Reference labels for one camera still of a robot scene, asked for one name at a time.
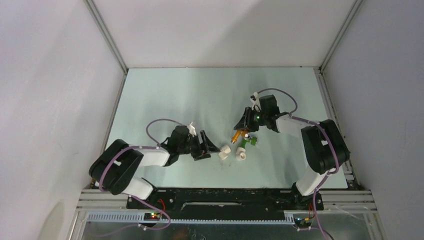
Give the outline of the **orange water faucet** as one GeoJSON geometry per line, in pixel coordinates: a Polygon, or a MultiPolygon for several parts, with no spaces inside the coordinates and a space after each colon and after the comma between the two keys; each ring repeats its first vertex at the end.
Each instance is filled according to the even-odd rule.
{"type": "Polygon", "coordinates": [[[251,134],[246,129],[238,129],[238,130],[236,130],[235,134],[232,136],[230,142],[232,144],[234,144],[238,141],[239,138],[243,138],[245,140],[248,140],[248,139],[251,138],[251,134]]]}

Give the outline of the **green water faucet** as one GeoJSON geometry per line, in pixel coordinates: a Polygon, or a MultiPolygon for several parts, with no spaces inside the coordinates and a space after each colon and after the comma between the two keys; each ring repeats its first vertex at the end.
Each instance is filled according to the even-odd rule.
{"type": "Polygon", "coordinates": [[[241,140],[241,143],[240,143],[240,146],[239,147],[245,149],[248,144],[250,144],[252,146],[256,146],[257,143],[258,143],[258,138],[257,137],[243,138],[241,140]]]}

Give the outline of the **white pipe elbow fitting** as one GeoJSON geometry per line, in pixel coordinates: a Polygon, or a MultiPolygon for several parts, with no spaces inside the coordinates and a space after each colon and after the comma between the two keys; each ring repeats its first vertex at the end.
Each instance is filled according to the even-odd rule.
{"type": "Polygon", "coordinates": [[[244,161],[247,157],[246,149],[243,147],[238,147],[236,149],[235,157],[237,161],[244,161]]]}

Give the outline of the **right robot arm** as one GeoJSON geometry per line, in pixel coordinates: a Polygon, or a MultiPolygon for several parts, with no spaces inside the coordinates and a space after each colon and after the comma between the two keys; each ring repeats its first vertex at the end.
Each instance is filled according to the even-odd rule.
{"type": "Polygon", "coordinates": [[[251,95],[252,106],[244,109],[242,117],[233,127],[231,142],[247,137],[266,127],[276,133],[285,133],[301,140],[307,167],[303,176],[294,183],[291,204],[304,209],[311,202],[311,195],[318,192],[327,178],[336,174],[349,160],[350,152],[336,123],[327,119],[315,122],[281,112],[276,97],[251,95]]]}

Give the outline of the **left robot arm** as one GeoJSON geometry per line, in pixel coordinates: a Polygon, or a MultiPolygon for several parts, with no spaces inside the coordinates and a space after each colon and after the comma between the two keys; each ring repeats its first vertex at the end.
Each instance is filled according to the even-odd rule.
{"type": "Polygon", "coordinates": [[[178,125],[157,146],[129,145],[116,139],[94,161],[88,174],[98,182],[101,191],[134,196],[145,208],[153,208],[158,202],[157,188],[145,178],[136,176],[139,168],[168,167],[181,155],[190,155],[195,161],[203,160],[220,151],[204,130],[196,132],[191,124],[178,125]]]}

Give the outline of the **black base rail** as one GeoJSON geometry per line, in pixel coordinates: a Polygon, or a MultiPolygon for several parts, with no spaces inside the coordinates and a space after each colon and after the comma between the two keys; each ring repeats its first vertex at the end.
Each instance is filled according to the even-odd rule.
{"type": "Polygon", "coordinates": [[[160,187],[145,202],[174,221],[283,221],[290,211],[324,210],[319,193],[302,196],[288,188],[160,187]]]}

